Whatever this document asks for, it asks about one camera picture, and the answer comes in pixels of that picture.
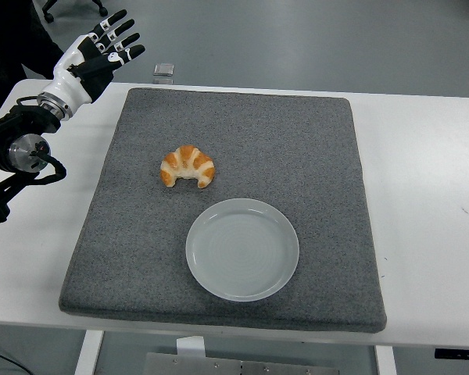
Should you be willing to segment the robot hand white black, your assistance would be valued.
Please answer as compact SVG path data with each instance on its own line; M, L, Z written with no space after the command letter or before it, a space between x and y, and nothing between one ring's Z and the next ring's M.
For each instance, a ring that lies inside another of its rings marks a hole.
M145 51L134 33L120 36L134 26L122 9L79 36L64 52L53 70L52 82L37 96L40 106L67 120L85 104L101 96L118 70Z

